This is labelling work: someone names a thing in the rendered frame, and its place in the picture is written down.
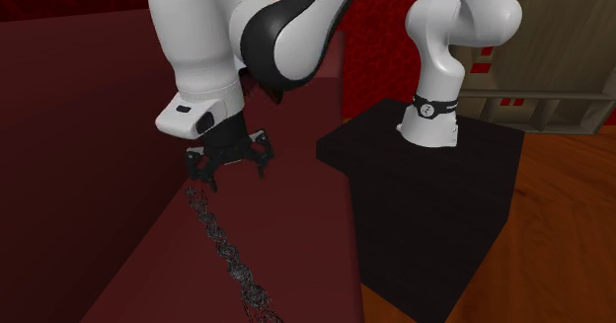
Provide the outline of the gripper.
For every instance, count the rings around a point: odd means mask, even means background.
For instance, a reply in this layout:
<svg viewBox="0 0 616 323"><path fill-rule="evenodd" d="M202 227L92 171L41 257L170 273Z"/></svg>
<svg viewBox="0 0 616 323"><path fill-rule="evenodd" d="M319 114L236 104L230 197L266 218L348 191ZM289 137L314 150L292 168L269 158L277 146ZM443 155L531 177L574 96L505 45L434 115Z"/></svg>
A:
<svg viewBox="0 0 616 323"><path fill-rule="evenodd" d="M263 178L274 157L270 138L263 128L249 135L243 111L211 128L200 141L204 148L191 147L185 154L189 177L207 183L214 193L218 191L214 178L218 165L249 159L257 164L259 177Z"/></svg>

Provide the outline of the dark red sofa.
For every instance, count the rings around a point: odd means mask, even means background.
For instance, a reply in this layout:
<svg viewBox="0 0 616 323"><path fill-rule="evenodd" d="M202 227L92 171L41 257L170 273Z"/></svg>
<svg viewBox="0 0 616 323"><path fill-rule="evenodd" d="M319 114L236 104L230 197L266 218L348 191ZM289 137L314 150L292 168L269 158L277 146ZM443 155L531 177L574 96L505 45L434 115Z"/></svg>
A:
<svg viewBox="0 0 616 323"><path fill-rule="evenodd" d="M207 197L284 323L363 323L342 121L345 38L274 104L274 157L220 167ZM187 143L154 124L175 91L145 10L0 24L0 323L248 323L185 196Z"/></svg>

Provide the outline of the black robot stand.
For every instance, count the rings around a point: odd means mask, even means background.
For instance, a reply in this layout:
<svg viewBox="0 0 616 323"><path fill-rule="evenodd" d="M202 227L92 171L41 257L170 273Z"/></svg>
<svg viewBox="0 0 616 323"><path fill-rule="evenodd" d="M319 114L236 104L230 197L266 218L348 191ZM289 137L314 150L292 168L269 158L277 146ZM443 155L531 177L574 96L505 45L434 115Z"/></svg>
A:
<svg viewBox="0 0 616 323"><path fill-rule="evenodd" d="M521 130L459 117L453 148L396 129L383 99L320 138L316 156L350 184L361 282L417 323L444 323L507 222Z"/></svg>

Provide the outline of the grey-brown shelf unit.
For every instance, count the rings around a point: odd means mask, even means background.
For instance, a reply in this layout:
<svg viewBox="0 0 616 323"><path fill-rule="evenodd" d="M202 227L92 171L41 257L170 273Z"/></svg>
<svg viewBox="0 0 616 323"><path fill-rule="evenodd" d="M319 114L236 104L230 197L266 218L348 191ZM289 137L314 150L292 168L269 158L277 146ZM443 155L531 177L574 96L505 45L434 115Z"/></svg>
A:
<svg viewBox="0 0 616 323"><path fill-rule="evenodd" d="M455 47L458 113L526 132L596 134L616 108L616 0L517 0L516 34Z"/></svg>

